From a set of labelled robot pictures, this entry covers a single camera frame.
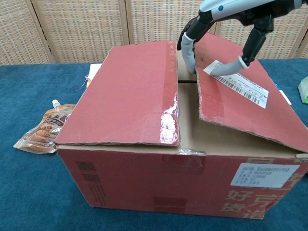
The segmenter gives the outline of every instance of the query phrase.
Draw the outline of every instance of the blue carpet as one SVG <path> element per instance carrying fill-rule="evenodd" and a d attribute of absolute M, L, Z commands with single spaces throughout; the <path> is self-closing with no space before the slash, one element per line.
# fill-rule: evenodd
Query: blue carpet
<path fill-rule="evenodd" d="M 308 126 L 308 105 L 297 86 L 308 75 L 308 60 L 261 60 Z M 308 230 L 308 177 L 304 177 L 264 220 L 219 218 L 91 208 L 60 158 L 13 148 L 52 107 L 77 103 L 89 64 L 0 66 L 0 231 L 68 230 Z"/>

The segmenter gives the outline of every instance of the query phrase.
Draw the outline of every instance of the barcode label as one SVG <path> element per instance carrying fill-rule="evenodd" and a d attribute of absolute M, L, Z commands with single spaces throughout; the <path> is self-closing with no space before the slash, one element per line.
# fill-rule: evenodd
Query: barcode label
<path fill-rule="evenodd" d="M 220 65 L 222 65 L 222 63 L 215 60 L 211 65 L 205 68 L 204 71 L 210 74 L 214 68 Z M 230 76 L 218 76 L 213 78 L 217 79 L 219 82 L 228 86 L 260 107 L 266 108 L 269 92 L 244 76 L 234 74 Z"/>

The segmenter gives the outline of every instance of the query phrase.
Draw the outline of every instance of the green object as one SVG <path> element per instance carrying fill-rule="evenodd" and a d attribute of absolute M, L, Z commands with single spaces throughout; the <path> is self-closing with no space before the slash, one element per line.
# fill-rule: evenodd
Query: green object
<path fill-rule="evenodd" d="M 308 76 L 300 82 L 298 90 L 302 102 L 308 104 Z"/>

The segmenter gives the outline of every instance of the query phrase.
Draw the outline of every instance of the cardboard edge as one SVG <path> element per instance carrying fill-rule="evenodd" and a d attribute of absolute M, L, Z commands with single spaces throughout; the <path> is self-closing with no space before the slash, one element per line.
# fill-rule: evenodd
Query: cardboard edge
<path fill-rule="evenodd" d="M 297 150 L 297 151 L 299 151 L 299 152 L 304 152 L 304 153 L 306 153 L 305 150 L 301 150 L 301 149 L 298 149 L 298 148 L 296 148 L 296 147 L 289 146 L 289 145 L 287 145 L 287 144 L 285 144 L 285 143 L 282 143 L 282 142 L 280 142 L 280 141 L 278 141 L 278 140 L 275 140 L 275 139 L 267 138 L 267 137 L 258 135 L 258 134 L 256 134 L 256 133 L 249 132 L 249 131 L 247 131 L 247 130 L 243 130 L 243 129 L 239 129 L 239 128 L 235 128 L 235 127 L 231 127 L 231 126 L 227 126 L 227 125 L 222 125 L 222 124 L 220 124 L 220 123 L 215 123 L 215 122 L 212 122 L 212 121 L 207 121 L 207 119 L 204 118 L 204 117 L 202 116 L 202 113 L 201 113 L 201 103 L 200 103 L 200 102 L 201 102 L 201 100 L 200 100 L 200 98 L 201 98 L 201 94 L 200 94 L 201 88 L 200 88 L 200 77 L 199 77 L 199 73 L 198 73 L 198 69 L 197 69 L 197 68 L 196 68 L 196 74 L 197 74 L 197 85 L 198 85 L 198 94 L 199 94 L 199 119 L 200 119 L 200 120 L 202 120 L 202 121 L 204 121 L 204 122 L 206 122 L 206 123 L 211 123 L 211 124 L 223 126 L 223 127 L 226 127 L 226 128 L 238 130 L 238 131 L 241 131 L 241 132 L 245 132 L 245 133 L 247 133 L 247 134 L 249 134 L 249 135 L 256 136 L 256 137 L 260 137 L 260 138 L 263 138 L 263 139 L 265 139 L 265 140 L 267 140 L 267 141 L 273 141 L 273 142 L 278 143 L 278 144 L 280 144 L 280 145 L 283 145 L 283 146 L 285 146 L 285 147 L 288 147 L 288 148 Z"/>

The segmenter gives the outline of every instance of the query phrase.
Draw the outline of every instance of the snack pouch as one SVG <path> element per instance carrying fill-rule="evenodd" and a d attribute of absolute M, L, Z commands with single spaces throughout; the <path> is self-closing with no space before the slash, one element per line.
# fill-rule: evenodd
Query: snack pouch
<path fill-rule="evenodd" d="M 53 100 L 52 103 L 53 109 L 48 110 L 41 122 L 20 138 L 13 146 L 14 148 L 35 154 L 48 154 L 56 151 L 54 140 L 73 112 L 75 105 L 60 105 L 57 100 Z"/>

